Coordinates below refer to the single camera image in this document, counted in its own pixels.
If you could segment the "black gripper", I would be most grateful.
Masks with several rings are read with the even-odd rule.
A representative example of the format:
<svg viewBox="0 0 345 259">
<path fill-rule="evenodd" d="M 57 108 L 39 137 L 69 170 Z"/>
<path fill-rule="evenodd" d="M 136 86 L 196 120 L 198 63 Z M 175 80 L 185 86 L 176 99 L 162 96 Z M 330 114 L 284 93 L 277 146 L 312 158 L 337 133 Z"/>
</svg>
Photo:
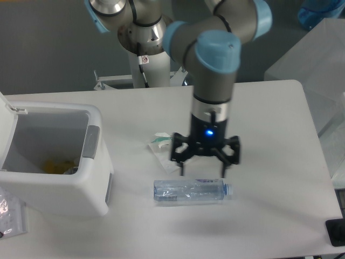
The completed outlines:
<svg viewBox="0 0 345 259">
<path fill-rule="evenodd" d="M 240 164 L 240 138 L 237 135 L 225 138 L 227 122 L 226 119 L 212 124 L 192 114 L 190 135 L 173 133 L 170 160 L 177 163 L 180 176 L 184 176 L 185 162 L 193 156 L 216 156 L 222 162 L 221 178 L 226 177 L 232 165 Z"/>
</svg>

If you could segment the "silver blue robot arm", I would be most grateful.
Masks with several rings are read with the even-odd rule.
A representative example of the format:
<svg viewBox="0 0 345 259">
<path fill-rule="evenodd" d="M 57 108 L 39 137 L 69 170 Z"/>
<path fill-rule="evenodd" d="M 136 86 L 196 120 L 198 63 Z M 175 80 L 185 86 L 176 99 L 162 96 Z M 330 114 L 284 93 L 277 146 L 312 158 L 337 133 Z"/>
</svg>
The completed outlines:
<svg viewBox="0 0 345 259">
<path fill-rule="evenodd" d="M 240 162 L 237 136 L 225 137 L 242 45 L 266 34 L 272 13 L 265 1 L 207 1 L 211 17 L 167 24 L 161 1 L 86 1 L 101 32 L 117 31 L 137 56 L 165 52 L 194 84 L 190 134 L 172 136 L 170 160 L 183 167 L 194 156 L 215 156 L 225 172 Z"/>
</svg>

